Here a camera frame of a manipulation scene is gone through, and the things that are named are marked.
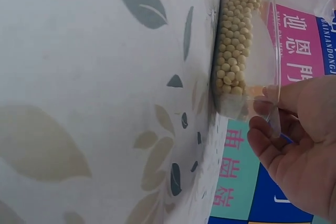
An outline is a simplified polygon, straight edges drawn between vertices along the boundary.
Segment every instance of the finger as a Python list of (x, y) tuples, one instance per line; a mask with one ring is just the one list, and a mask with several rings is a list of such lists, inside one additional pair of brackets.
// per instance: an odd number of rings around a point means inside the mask
[(249, 126), (251, 129), (258, 129), (265, 134), (265, 136), (271, 141), (276, 149), (281, 151), (284, 146), (286, 146), (287, 140), (282, 137), (273, 138), (273, 129), (270, 125), (261, 117), (255, 116), (250, 122)]
[[(278, 103), (279, 108), (297, 113), (298, 98), (306, 85), (312, 81), (315, 81), (315, 79), (303, 80), (287, 86), (282, 86)], [(277, 89), (269, 86), (267, 87), (266, 93), (268, 98), (275, 97), (277, 96)]]
[(257, 96), (253, 102), (254, 111), (261, 116), (268, 116), (273, 110), (274, 105), (265, 96)]
[(279, 163), (284, 155), (276, 149), (265, 134), (258, 129), (250, 129), (247, 133), (247, 138), (252, 150), (268, 171), (270, 177), (275, 179)]
[(299, 143), (306, 135), (299, 119), (283, 110), (279, 110), (279, 115), (282, 133), (293, 142)]

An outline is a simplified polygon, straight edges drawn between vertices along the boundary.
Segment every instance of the hand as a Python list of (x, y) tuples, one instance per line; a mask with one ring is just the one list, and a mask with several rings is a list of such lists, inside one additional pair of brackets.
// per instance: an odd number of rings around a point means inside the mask
[(282, 133), (293, 143), (272, 138), (261, 117), (250, 120), (248, 141), (292, 204), (336, 221), (336, 76), (282, 87), (278, 105)]

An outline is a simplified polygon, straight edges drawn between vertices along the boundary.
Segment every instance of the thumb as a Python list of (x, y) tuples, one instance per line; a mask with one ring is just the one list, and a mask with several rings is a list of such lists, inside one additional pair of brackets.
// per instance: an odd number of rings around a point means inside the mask
[(297, 114), (298, 100), (303, 89), (305, 89), (308, 84), (315, 80), (316, 79), (308, 79), (282, 86), (280, 88), (280, 96), (278, 94), (278, 89), (276, 89), (274, 86), (268, 86), (264, 90), (264, 95), (272, 101), (277, 101), (277, 97), (279, 97), (278, 107), (280, 109)]

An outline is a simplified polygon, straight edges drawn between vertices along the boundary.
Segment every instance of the gray leaf print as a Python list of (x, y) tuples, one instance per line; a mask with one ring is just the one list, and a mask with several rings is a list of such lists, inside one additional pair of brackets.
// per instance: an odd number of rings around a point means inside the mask
[(181, 193), (181, 172), (178, 164), (173, 163), (170, 175), (170, 184), (173, 196)]
[(0, 223), (24, 224), (25, 222), (9, 206), (0, 201)]
[(186, 129), (188, 127), (188, 118), (185, 112), (182, 114), (181, 121), (182, 121), (182, 127)]
[(0, 157), (19, 174), (44, 182), (91, 177), (71, 135), (38, 107), (0, 106)]
[(85, 224), (85, 221), (76, 212), (65, 212), (63, 215), (65, 224)]
[(197, 143), (198, 143), (198, 144), (201, 144), (201, 143), (202, 143), (202, 136), (201, 136), (201, 133), (200, 133), (200, 132), (197, 133)]
[(177, 74), (175, 74), (167, 83), (167, 87), (183, 88), (181, 78)]
[(190, 48), (190, 39), (191, 39), (191, 23), (193, 20), (193, 11), (194, 6), (190, 7), (187, 21), (185, 22), (184, 27), (184, 40), (183, 40), (183, 51), (184, 51), (184, 60), (187, 60), (188, 54), (189, 54), (189, 48)]
[(196, 161), (190, 171), (193, 173), (194, 171), (196, 171), (197, 167), (198, 167), (198, 162)]
[(145, 27), (158, 29), (168, 24), (164, 6), (160, 0), (122, 0), (131, 14)]

